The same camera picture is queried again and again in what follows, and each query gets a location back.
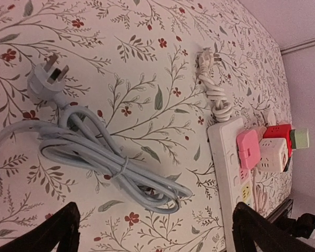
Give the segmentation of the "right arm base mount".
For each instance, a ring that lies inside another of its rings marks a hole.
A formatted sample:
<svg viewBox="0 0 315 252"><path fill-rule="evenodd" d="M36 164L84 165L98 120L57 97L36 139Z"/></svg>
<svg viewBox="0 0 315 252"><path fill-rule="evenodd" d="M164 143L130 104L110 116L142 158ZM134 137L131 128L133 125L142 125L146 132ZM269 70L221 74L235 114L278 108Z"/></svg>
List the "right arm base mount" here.
<svg viewBox="0 0 315 252"><path fill-rule="evenodd" d="M315 231L315 215L304 213L294 219L292 209L293 200L286 199L266 219L294 238L309 239Z"/></svg>

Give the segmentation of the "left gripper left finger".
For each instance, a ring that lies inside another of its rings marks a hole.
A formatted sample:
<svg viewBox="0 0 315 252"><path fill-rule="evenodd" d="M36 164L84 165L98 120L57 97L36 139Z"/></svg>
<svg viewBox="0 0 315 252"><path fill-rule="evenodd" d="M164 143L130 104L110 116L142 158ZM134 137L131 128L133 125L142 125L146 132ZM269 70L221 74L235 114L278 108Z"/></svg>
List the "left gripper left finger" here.
<svg viewBox="0 0 315 252"><path fill-rule="evenodd" d="M0 247L7 251L78 251L80 213L70 202L33 230Z"/></svg>

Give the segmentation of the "white power strip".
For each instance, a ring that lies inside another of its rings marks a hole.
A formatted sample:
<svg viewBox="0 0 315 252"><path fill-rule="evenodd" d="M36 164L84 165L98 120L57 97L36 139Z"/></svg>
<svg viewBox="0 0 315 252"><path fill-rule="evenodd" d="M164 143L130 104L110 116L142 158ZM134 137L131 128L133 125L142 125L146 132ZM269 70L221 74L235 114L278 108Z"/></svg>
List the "white power strip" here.
<svg viewBox="0 0 315 252"><path fill-rule="evenodd" d="M233 211L239 202L254 208L253 180L249 170L240 166L237 136L245 130L243 118L232 117L207 129L213 156L219 199L222 210L226 251L235 251Z"/></svg>

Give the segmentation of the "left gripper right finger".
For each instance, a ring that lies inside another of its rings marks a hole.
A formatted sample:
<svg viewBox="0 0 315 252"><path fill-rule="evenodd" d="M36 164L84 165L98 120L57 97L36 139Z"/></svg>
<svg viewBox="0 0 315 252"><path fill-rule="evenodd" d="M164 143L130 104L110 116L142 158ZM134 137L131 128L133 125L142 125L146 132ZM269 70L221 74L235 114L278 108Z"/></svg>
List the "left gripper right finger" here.
<svg viewBox="0 0 315 252"><path fill-rule="evenodd" d="M236 251L315 251L243 202L234 209L232 233Z"/></svg>

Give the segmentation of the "pink plug adapter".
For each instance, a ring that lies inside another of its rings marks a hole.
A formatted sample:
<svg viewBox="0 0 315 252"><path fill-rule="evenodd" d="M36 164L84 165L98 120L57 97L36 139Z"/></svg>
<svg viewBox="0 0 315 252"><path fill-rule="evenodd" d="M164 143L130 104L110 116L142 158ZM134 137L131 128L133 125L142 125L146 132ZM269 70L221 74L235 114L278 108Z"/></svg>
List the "pink plug adapter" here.
<svg viewBox="0 0 315 252"><path fill-rule="evenodd" d="M236 141L241 169L252 170L261 158L257 132L243 131L237 136Z"/></svg>

